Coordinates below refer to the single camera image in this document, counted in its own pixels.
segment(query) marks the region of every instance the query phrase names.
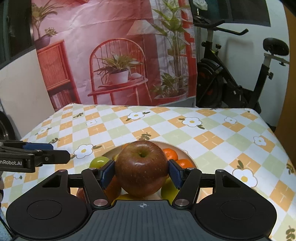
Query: crosshair marking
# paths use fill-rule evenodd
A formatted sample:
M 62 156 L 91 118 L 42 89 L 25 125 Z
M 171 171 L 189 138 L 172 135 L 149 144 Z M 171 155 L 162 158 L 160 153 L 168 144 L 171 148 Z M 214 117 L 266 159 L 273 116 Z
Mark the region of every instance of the crosshair marking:
M 146 203 L 141 203 L 141 204 L 138 205 L 138 206 L 140 206 L 141 208 L 145 208 L 145 207 L 147 207 L 147 206 L 149 206 L 149 205 L 147 205 Z

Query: metal screw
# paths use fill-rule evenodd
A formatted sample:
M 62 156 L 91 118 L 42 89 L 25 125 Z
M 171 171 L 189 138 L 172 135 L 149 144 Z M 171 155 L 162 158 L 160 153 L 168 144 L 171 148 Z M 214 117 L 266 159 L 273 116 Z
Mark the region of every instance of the metal screw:
M 181 199 L 177 199 L 177 200 L 175 201 L 175 204 L 176 204 L 177 206 L 179 206 L 179 207 L 185 207 L 185 206 L 187 206 L 187 205 L 189 204 L 189 201 L 188 201 L 187 199 L 183 199 L 183 198 L 181 198 Z
M 106 199 L 97 199 L 94 200 L 94 205 L 98 207 L 106 206 L 108 204 L 108 201 Z

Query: red apple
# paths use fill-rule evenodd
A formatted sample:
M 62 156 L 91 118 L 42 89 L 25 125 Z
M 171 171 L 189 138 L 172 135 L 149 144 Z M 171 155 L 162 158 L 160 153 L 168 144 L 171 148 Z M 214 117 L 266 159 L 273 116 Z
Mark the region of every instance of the red apple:
M 168 175 L 168 160 L 164 152 L 150 141 L 135 141 L 119 153 L 115 175 L 122 188 L 137 197 L 157 192 Z

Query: wooden door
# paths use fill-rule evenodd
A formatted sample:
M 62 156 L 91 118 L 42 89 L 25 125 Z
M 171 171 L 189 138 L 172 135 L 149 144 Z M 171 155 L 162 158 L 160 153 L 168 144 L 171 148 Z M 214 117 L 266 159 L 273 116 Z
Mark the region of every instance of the wooden door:
M 284 106 L 275 135 L 296 166 L 296 17 L 285 7 L 290 41 L 290 67 Z

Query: bike handlebar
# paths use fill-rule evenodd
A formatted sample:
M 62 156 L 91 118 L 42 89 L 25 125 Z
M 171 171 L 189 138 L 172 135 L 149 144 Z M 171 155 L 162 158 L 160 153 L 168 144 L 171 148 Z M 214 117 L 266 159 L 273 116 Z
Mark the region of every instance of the bike handlebar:
M 218 20 L 216 22 L 211 23 L 209 20 L 202 18 L 202 17 L 197 17 L 197 16 L 193 16 L 193 24 L 196 27 L 201 27 L 201 28 L 206 28 L 206 29 L 211 29 L 213 31 L 222 31 L 222 32 L 226 32 L 226 33 L 230 33 L 230 34 L 234 34 L 234 35 L 244 35 L 246 34 L 249 30 L 245 29 L 241 32 L 236 32 L 236 31 L 232 31 L 229 29 L 224 29 L 224 28 L 218 28 L 217 26 L 221 25 L 225 23 L 224 19 Z
M 225 23 L 225 20 L 221 19 L 221 20 L 218 20 L 214 23 L 198 23 L 196 21 L 194 21 L 193 23 L 194 23 L 194 26 L 196 26 L 196 27 L 211 29 L 211 28 L 217 27 L 217 26 Z
M 224 29 L 224 28 L 214 28 L 213 30 L 214 31 L 218 30 L 218 31 L 222 31 L 222 32 L 226 32 L 226 33 L 230 33 L 230 34 L 234 34 L 234 35 L 238 35 L 238 36 L 242 36 L 249 31 L 247 28 L 241 32 L 236 32 L 236 31 L 232 31 L 232 30 Z

